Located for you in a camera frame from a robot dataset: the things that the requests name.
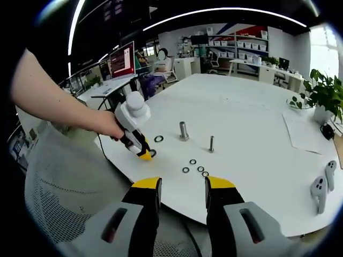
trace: floor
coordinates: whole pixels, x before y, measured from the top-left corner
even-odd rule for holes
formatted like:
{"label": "floor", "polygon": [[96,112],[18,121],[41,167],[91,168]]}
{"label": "floor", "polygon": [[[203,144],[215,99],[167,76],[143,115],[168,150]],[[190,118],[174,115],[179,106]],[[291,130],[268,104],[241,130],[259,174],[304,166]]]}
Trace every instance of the floor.
{"label": "floor", "polygon": [[[233,74],[233,76],[245,78],[245,79],[257,80],[256,77],[253,77],[250,75],[245,75],[245,74]],[[165,84],[165,88],[172,86],[174,83],[175,82]],[[156,90],[156,93],[158,94],[162,90],[163,90],[162,87],[160,87]],[[72,128],[72,129],[69,129],[65,133],[65,135],[68,138],[72,139],[72,141],[83,146],[84,148],[88,149],[92,153],[99,155],[99,156],[102,156],[101,150],[94,143],[94,139],[96,138],[96,133],[81,130],[78,128]],[[165,216],[167,216],[168,219],[170,219],[170,220],[175,219],[175,215],[173,214],[173,211],[168,210],[168,208],[163,209],[163,212],[165,212]],[[190,227],[191,232],[194,234],[194,237],[195,237],[198,245],[200,246],[200,248],[206,244],[208,245],[208,233],[207,233],[206,226],[199,224],[197,222],[193,222],[191,220],[188,220],[187,224]],[[292,239],[294,239],[296,241],[316,243],[326,235],[327,231],[328,231],[328,228],[324,228],[324,229],[321,229],[321,230],[316,231],[314,233],[307,234],[303,237],[296,237],[296,238],[292,238]]]}

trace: white desk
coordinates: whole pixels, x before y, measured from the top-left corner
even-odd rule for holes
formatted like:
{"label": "white desk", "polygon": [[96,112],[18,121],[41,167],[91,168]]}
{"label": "white desk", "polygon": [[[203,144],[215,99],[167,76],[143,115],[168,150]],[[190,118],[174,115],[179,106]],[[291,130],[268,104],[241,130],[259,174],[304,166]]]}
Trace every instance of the white desk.
{"label": "white desk", "polygon": [[[77,99],[86,104],[88,107],[97,110],[103,99],[109,96],[115,90],[124,87],[124,91],[126,93],[131,92],[131,89],[125,88],[125,86],[130,82],[131,79],[135,77],[137,77],[137,75],[118,80],[106,80],[100,87],[90,88],[83,94],[79,95]],[[105,104],[107,107],[110,106],[108,101],[105,101]]]}
{"label": "white desk", "polygon": [[289,82],[288,82],[288,87],[287,89],[289,90],[292,90],[292,91],[295,91],[295,92],[299,92],[299,89],[304,81],[303,78],[295,75],[295,74],[292,74],[288,71],[284,71],[284,70],[281,70],[281,69],[278,69],[278,68],[271,68],[271,67],[268,67],[268,66],[264,66],[264,65],[258,65],[258,64],[255,64],[255,63],[250,63],[246,60],[243,60],[243,59],[234,59],[234,60],[231,60],[231,65],[230,65],[230,70],[229,70],[229,76],[231,76],[231,72],[232,72],[232,68],[233,68],[233,64],[234,63],[237,63],[237,64],[246,64],[246,65],[251,65],[251,66],[255,66],[255,67],[264,67],[266,69],[269,69],[269,70],[273,70],[275,72],[279,72],[279,73],[282,73],[286,76],[289,76]]}
{"label": "white desk", "polygon": [[201,73],[200,58],[199,57],[187,57],[187,58],[175,58],[174,69],[178,80],[187,78],[195,73]]}
{"label": "white desk", "polygon": [[[343,171],[337,165],[335,190],[327,196],[325,212],[317,215],[310,185],[328,161],[339,159],[319,127],[323,155],[292,147],[282,113],[291,111],[286,99],[293,95],[257,81],[194,74],[147,101],[152,115],[141,131],[157,150],[153,160],[136,158],[107,136],[101,136],[102,145],[132,182],[162,177],[161,201],[195,221],[206,224],[205,183],[196,170],[201,165],[210,175],[233,182],[245,201],[278,220],[285,236],[302,235],[333,221],[343,201]],[[187,142],[179,140],[180,121],[186,122]],[[164,141],[155,143],[157,135]],[[207,150],[211,135],[212,154]],[[193,158],[196,165],[189,164]],[[184,174],[183,167],[190,171]]]}

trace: white table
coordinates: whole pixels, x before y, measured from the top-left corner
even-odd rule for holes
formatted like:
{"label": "white table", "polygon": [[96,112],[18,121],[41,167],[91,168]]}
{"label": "white table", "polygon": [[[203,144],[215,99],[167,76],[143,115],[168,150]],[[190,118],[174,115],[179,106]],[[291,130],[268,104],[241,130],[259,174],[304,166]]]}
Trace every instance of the white table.
{"label": "white table", "polygon": [[201,73],[200,57],[175,58],[174,69],[178,80]]}
{"label": "white table", "polygon": [[[126,85],[130,83],[130,80],[137,77],[137,75],[132,75],[127,78],[117,79],[117,80],[106,80],[103,84],[98,88],[90,88],[83,94],[79,95],[77,99],[88,107],[92,109],[98,109],[99,105],[102,103],[103,99],[108,97],[111,93],[119,88],[124,87],[124,91],[126,93],[131,92],[130,88],[126,88]],[[110,106],[108,101],[105,101],[106,106]]]}
{"label": "white table", "polygon": [[[286,99],[293,95],[257,81],[194,74],[147,101],[152,116],[141,131],[157,150],[153,160],[142,161],[107,136],[101,136],[102,146],[132,182],[162,177],[161,201],[195,221],[206,224],[205,184],[196,170],[201,165],[233,182],[245,201],[278,220],[285,236],[302,235],[333,221],[343,201],[343,171],[337,165],[335,190],[327,196],[325,212],[317,215],[310,185],[328,161],[339,159],[333,142],[319,130],[323,155],[292,147],[282,113],[291,111]],[[187,142],[179,140],[180,121],[186,122]],[[164,141],[155,143],[157,135]],[[207,150],[211,135],[214,153]],[[193,158],[196,165],[189,164]],[[183,167],[190,171],[184,174]]]}
{"label": "white table", "polygon": [[251,65],[251,66],[255,66],[255,67],[263,67],[263,68],[266,68],[266,69],[269,69],[269,70],[272,70],[272,71],[275,71],[275,72],[279,72],[279,73],[282,73],[286,76],[289,76],[289,82],[288,82],[288,87],[287,89],[289,90],[292,90],[292,91],[295,91],[295,92],[299,92],[299,89],[304,81],[304,79],[302,77],[299,77],[298,75],[295,75],[293,73],[290,73],[288,71],[285,71],[285,70],[281,70],[281,69],[278,69],[278,68],[272,68],[272,67],[268,67],[268,66],[264,66],[264,65],[259,65],[259,64],[255,64],[255,63],[251,63],[251,62],[248,62],[246,60],[243,60],[243,59],[234,59],[234,60],[230,60],[230,70],[229,70],[229,76],[231,76],[231,72],[232,72],[232,68],[233,68],[233,65],[234,63],[237,63],[237,64],[245,64],[245,65]]}

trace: white storage bin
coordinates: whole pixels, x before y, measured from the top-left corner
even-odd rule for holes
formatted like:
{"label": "white storage bin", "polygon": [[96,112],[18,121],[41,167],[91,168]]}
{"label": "white storage bin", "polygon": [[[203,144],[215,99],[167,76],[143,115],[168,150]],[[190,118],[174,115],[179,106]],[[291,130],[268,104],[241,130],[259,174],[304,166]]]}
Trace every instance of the white storage bin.
{"label": "white storage bin", "polygon": [[252,45],[252,48],[253,48],[253,49],[258,50],[258,44],[252,43],[251,45]]}
{"label": "white storage bin", "polygon": [[268,40],[268,32],[267,31],[261,31],[261,36],[263,39]]}
{"label": "white storage bin", "polygon": [[246,47],[246,48],[251,48],[251,43],[245,42],[244,44],[245,44],[245,47]]}
{"label": "white storage bin", "polygon": [[212,27],[207,27],[206,28],[206,32],[209,36],[212,36],[213,35],[213,28]]}
{"label": "white storage bin", "polygon": [[267,46],[264,46],[264,45],[260,44],[260,45],[259,45],[259,49],[260,49],[261,51],[267,51]]}
{"label": "white storage bin", "polygon": [[252,55],[247,55],[247,61],[248,61],[249,63],[252,63]]}

